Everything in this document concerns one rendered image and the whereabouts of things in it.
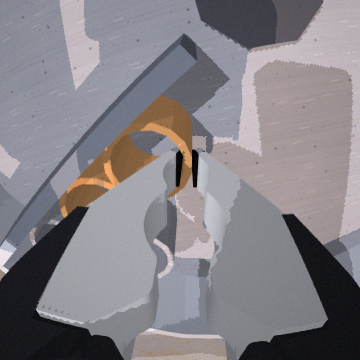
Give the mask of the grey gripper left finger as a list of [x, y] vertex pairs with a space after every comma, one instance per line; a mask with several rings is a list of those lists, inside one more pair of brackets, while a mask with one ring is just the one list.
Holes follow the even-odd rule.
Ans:
[[153, 245], [182, 162], [174, 147], [77, 206], [11, 267], [0, 281], [0, 360], [85, 359], [92, 335], [131, 360], [156, 319]]

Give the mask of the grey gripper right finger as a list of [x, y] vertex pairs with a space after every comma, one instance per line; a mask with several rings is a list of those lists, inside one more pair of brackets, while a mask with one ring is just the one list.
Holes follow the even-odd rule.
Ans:
[[216, 245], [207, 324], [227, 360], [259, 341], [274, 360], [360, 360], [360, 287], [335, 257], [202, 148], [192, 149], [192, 177]]

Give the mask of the grey metal bushing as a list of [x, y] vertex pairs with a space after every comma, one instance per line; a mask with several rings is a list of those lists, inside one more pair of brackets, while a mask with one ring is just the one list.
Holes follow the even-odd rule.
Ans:
[[59, 206], [59, 199], [29, 233], [30, 241], [32, 242], [33, 246], [39, 240], [41, 240], [50, 230], [52, 230], [52, 228], [55, 227], [61, 220], [64, 219]]
[[169, 273], [174, 265], [176, 229], [177, 211], [172, 202], [167, 199], [167, 225], [155, 238], [153, 248], [157, 256], [158, 278]]

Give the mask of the bronze bushing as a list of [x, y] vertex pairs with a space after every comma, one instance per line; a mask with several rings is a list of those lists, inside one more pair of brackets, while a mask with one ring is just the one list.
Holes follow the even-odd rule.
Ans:
[[114, 187], [105, 173], [103, 153], [104, 151], [60, 197], [59, 206], [64, 218], [77, 206], [85, 207], [107, 192], [97, 185], [109, 190]]
[[159, 96], [105, 149], [104, 169], [113, 186], [160, 157], [134, 146], [127, 135], [134, 131], [155, 131], [178, 145], [183, 155], [180, 186], [167, 198], [174, 196], [186, 186], [192, 174], [192, 121], [187, 110], [177, 101]]

